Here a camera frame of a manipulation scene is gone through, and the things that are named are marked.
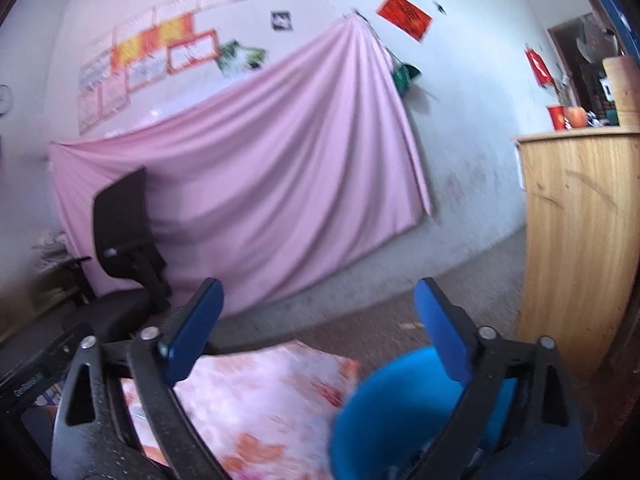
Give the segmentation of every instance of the red cup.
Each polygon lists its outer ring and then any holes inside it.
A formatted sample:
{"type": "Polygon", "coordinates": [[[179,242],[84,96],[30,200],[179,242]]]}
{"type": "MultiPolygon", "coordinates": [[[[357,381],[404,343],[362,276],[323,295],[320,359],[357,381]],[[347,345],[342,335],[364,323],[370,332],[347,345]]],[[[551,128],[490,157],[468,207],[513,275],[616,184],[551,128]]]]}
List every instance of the red cup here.
{"type": "Polygon", "coordinates": [[[564,107],[562,105],[551,105],[546,107],[546,109],[549,110],[554,129],[566,130],[566,125],[564,124],[564,107]]]}

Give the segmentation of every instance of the blue bucket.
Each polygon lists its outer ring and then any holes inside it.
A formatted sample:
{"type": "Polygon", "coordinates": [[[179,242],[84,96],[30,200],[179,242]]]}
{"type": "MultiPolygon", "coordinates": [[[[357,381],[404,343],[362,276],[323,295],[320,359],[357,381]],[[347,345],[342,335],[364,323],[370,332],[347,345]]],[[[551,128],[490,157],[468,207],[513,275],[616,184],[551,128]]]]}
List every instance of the blue bucket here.
{"type": "MultiPolygon", "coordinates": [[[[481,449],[491,454],[509,410],[515,380],[505,380],[481,449]]],[[[444,428],[462,394],[434,347],[406,354],[362,383],[337,417],[330,455],[336,480],[383,480],[444,428]]]]}

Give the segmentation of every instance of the orange pumpkin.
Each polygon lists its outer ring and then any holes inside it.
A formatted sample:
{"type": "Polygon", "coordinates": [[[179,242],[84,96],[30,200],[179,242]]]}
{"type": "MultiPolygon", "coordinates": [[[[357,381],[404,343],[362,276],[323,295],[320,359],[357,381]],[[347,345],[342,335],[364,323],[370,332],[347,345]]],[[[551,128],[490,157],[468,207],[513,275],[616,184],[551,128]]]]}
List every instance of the orange pumpkin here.
{"type": "Polygon", "coordinates": [[[587,127],[587,112],[581,106],[572,106],[564,109],[564,116],[572,128],[587,127]]]}

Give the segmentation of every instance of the black chair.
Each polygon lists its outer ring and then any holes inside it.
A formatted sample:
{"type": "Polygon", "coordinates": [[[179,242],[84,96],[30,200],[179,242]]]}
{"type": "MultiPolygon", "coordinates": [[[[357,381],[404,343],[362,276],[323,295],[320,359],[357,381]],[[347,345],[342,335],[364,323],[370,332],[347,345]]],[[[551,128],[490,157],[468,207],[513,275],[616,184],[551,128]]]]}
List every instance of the black chair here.
{"type": "Polygon", "coordinates": [[[166,262],[158,252],[146,215],[146,168],[126,174],[94,198],[94,245],[100,266],[113,278],[143,288],[118,290],[63,319],[65,331],[88,323],[102,342],[129,338],[155,313],[170,305],[169,285],[162,277],[166,262]]]}

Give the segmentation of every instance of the metal screw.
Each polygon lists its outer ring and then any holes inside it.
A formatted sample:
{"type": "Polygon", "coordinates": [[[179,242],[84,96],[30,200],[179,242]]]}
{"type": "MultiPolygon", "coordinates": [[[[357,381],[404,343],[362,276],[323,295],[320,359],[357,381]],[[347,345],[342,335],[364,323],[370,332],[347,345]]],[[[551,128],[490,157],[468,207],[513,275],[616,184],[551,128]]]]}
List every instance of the metal screw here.
{"type": "Polygon", "coordinates": [[[80,346],[84,349],[91,348],[97,343],[97,341],[98,340],[95,338],[95,335],[88,335],[87,337],[82,339],[82,341],[80,342],[80,346]]]}
{"type": "Polygon", "coordinates": [[[140,337],[144,341],[150,341],[152,339],[155,339],[159,335],[160,335],[160,329],[157,326],[148,326],[146,328],[143,328],[142,332],[140,332],[140,337]]]}
{"type": "Polygon", "coordinates": [[[490,326],[481,326],[478,329],[478,334],[482,339],[492,340],[498,337],[498,333],[490,326]]]}
{"type": "Polygon", "coordinates": [[[556,342],[548,335],[543,335],[540,338],[540,344],[547,350],[553,350],[556,347],[556,342]]]}

